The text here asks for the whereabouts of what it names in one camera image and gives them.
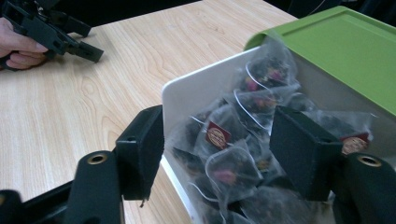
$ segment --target human hand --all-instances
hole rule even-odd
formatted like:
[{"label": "human hand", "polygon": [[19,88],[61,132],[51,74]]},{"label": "human hand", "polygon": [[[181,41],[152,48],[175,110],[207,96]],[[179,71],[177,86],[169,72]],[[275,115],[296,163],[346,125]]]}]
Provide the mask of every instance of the human hand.
[{"label": "human hand", "polygon": [[28,69],[46,60],[43,53],[47,49],[32,38],[15,33],[11,22],[5,18],[0,18],[0,40],[0,58],[15,51],[7,60],[7,66],[9,67]]}]

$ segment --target wooden table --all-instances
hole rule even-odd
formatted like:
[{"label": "wooden table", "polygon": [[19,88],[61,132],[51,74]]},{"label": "wooden table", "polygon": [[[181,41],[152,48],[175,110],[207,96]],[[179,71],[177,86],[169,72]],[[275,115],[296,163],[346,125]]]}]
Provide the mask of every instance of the wooden table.
[{"label": "wooden table", "polygon": [[[24,201],[74,178],[77,163],[112,150],[169,80],[243,50],[255,33],[295,18],[261,0],[205,0],[110,23],[84,39],[99,63],[66,54],[28,71],[0,72],[0,189]],[[161,167],[150,200],[125,202],[126,223],[189,223]]]}]

